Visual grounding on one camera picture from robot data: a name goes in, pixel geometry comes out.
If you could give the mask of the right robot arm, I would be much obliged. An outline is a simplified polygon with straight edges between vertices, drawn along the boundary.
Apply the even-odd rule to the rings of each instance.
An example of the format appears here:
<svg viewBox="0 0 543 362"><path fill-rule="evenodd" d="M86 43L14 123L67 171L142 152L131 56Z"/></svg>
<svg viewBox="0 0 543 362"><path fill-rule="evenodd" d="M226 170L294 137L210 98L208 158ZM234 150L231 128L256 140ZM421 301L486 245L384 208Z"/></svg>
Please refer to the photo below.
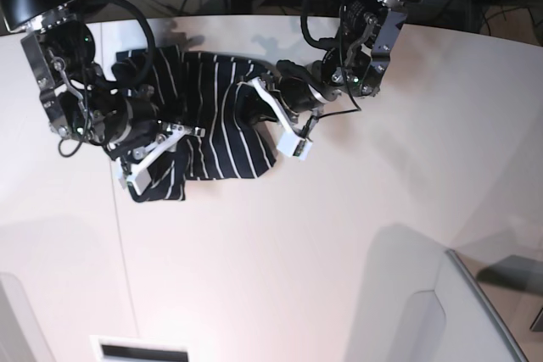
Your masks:
<svg viewBox="0 0 543 362"><path fill-rule="evenodd" d="M129 12L147 47L143 61L110 81L96 62L97 45L87 19L108 5ZM1 0L4 24L21 31L25 56L39 87L52 131L109 151L112 158L147 147L160 133L158 109L145 80L157 53L144 14L127 0Z"/></svg>

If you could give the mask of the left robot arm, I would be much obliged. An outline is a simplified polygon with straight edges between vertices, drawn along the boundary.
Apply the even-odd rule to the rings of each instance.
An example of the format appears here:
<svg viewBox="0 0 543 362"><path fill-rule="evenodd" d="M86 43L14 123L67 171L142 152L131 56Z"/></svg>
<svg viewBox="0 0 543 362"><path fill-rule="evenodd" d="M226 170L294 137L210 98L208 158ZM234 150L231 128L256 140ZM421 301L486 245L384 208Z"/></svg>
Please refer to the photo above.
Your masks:
<svg viewBox="0 0 543 362"><path fill-rule="evenodd" d="M335 36L316 39L308 19L313 0L302 0L300 29L322 59L302 66L277 62L276 89L292 115L321 109L347 95L352 101L376 95L390 64L391 50L407 20L407 6L421 0L330 0L338 9Z"/></svg>

